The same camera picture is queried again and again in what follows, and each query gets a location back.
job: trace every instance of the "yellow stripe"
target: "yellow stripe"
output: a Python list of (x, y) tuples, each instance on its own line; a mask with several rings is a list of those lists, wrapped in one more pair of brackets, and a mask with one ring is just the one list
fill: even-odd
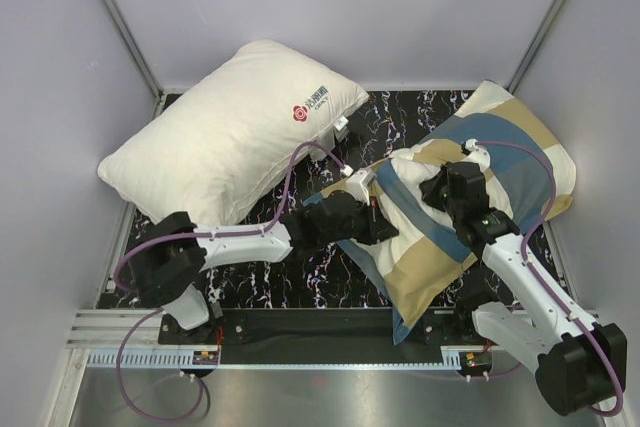
[(553, 134), (531, 111), (518, 99), (507, 100), (487, 112), (508, 120), (525, 131), (538, 146), (544, 150), (558, 144)]
[(483, 173), (484, 173), (485, 182), (489, 182), (491, 179), (495, 177), (493, 170), (491, 170), (490, 168), (487, 168), (487, 170), (485, 170)]
[[(559, 195), (556, 197), (556, 201), (553, 203), (553, 207), (551, 208), (551, 212), (549, 212), (549, 214), (547, 215), (547, 218), (545, 220), (551, 220), (553, 219), (556, 215), (561, 214), (562, 212), (564, 212), (565, 210), (567, 210), (569, 208), (569, 206), (571, 205), (571, 203), (573, 202), (573, 196), (572, 195)], [(544, 205), (542, 206), (542, 210), (540, 211), (540, 213), (544, 212), (544, 209), (547, 208), (547, 205), (549, 204), (549, 201), (547, 200)]]
[(459, 144), (448, 139), (434, 139), (422, 150), (413, 154), (415, 162), (423, 164), (442, 165), (445, 162), (458, 162), (466, 155), (462, 153)]
[(384, 277), (391, 301), (405, 325), (413, 327), (433, 299), (462, 275), (473, 259), (470, 256), (461, 265), (427, 237), (413, 244)]

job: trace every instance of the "striped pillowcase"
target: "striped pillowcase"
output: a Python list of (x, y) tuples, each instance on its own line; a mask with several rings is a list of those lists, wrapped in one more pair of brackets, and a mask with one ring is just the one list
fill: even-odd
[[(492, 82), (484, 82), (458, 112), (419, 144), (373, 164), (377, 175), (372, 194), (400, 235), (375, 246), (352, 240), (339, 245), (392, 301), (396, 343), (404, 340), (433, 299), (475, 261), (456, 238), (450, 219), (426, 206), (418, 188), (444, 162), (463, 160), (460, 144), (471, 138), (511, 142), (544, 154), (553, 166), (557, 188), (547, 220), (571, 204), (576, 168), (568, 153), (522, 102)], [(491, 163), (483, 170), (491, 206), (509, 214), (524, 232), (549, 201), (547, 174), (524, 152), (499, 146), (487, 150)], [(307, 202), (344, 189), (343, 180)]]

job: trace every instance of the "pillow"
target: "pillow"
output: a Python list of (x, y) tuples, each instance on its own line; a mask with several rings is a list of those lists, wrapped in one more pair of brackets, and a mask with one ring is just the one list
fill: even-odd
[(98, 175), (155, 223), (187, 211), (194, 222), (237, 224), (284, 178), (301, 142), (333, 146), (333, 124), (367, 99), (298, 52), (252, 42), (104, 159)]
[[(476, 260), (458, 241), (450, 220), (422, 202), (418, 187), (445, 162), (474, 161), (465, 159), (460, 148), (471, 138), (512, 142), (546, 156), (553, 166), (557, 189), (547, 220), (571, 205), (576, 182), (571, 157), (522, 102), (491, 82), (480, 85), (453, 116), (419, 144), (372, 164), (376, 181), (371, 194), (400, 235), (373, 246), (352, 240), (338, 245), (393, 303), (396, 343), (404, 340), (433, 299)], [(518, 150), (498, 146), (487, 150), (491, 164), (483, 172), (490, 204), (508, 213), (526, 232), (549, 201), (547, 173)], [(343, 179), (305, 203), (345, 189)]]

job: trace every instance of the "metal floor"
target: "metal floor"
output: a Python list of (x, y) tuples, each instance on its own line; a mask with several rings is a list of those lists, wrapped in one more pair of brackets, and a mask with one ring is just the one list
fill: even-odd
[[(496, 371), (513, 365), (502, 354)], [(133, 395), (169, 373), (128, 370)], [(211, 394), (185, 425), (212, 427), (599, 427), (603, 421), (583, 410), (569, 417), (553, 412), (533, 376), (520, 369), (503, 380), (467, 384), (438, 381), (407, 371), (248, 371), (219, 370), (206, 377)], [(137, 401), (148, 412), (179, 416), (196, 398), (196, 387), (175, 379)], [(71, 425), (75, 427), (151, 426), (124, 407), (110, 369), (88, 369)]]

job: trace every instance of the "white connector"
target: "white connector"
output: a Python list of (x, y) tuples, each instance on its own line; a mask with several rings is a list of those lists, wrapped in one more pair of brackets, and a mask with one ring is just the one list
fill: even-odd
[(349, 134), (349, 129), (347, 128), (347, 124), (349, 120), (342, 115), (336, 120), (333, 124), (333, 133), (336, 136), (338, 142), (342, 142), (344, 138)]
[(347, 179), (346, 190), (357, 201), (369, 205), (369, 186), (375, 178), (376, 174), (373, 170), (360, 169)]
[(344, 167), (340, 169), (340, 173), (343, 177), (351, 177), (353, 175), (353, 167), (344, 164)]
[(469, 139), (464, 143), (464, 148), (469, 152), (478, 152), (480, 147), (478, 147), (478, 139)]

